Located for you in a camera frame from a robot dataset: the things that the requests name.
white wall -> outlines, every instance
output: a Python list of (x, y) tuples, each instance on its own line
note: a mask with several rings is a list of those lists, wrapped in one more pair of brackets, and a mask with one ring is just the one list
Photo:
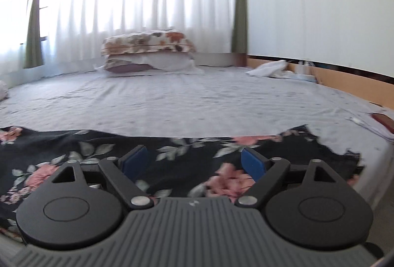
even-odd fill
[(394, 0), (248, 0), (249, 54), (394, 77)]

gray plastic housing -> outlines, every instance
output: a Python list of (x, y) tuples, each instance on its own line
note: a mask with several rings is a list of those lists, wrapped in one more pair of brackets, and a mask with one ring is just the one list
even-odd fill
[(258, 210), (218, 197), (163, 198), (153, 208), (131, 211), (95, 245), (71, 251), (28, 245), (12, 262), (18, 267), (369, 267), (375, 258), (361, 245), (334, 252), (298, 247), (273, 232)]

green curtain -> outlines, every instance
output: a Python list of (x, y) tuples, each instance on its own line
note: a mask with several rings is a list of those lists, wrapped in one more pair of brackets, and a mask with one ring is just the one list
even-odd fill
[(235, 0), (234, 28), (232, 31), (231, 51), (247, 53), (247, 3)]
[(29, 1), (31, 1), (31, 6), (28, 6), (30, 13), (23, 68), (33, 68), (44, 64), (40, 41), (40, 0)]

wooden board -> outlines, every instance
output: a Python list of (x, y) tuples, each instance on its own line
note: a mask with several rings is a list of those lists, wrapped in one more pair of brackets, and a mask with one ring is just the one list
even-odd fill
[[(256, 68), (269, 60), (247, 59), (247, 66)], [(294, 71), (295, 64), (288, 64), (288, 69)], [(352, 75), (341, 71), (312, 67), (313, 74), (327, 87), (348, 92), (375, 104), (394, 109), (394, 85), (379, 80)]]

mattress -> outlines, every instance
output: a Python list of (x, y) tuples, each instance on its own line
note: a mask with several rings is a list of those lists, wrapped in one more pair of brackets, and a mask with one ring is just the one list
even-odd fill
[(372, 111), (394, 118), (394, 112), (332, 88), (251, 77), (246, 70), (204, 67), (204, 74), (122, 78), (90, 72), (43, 79), (9, 91), (10, 98), (0, 102), (0, 127), (221, 137), (277, 134), (307, 124), (335, 153), (361, 153), (366, 168), (355, 189), (375, 207), (394, 175), (393, 145), (345, 118), (369, 119), (365, 113)]

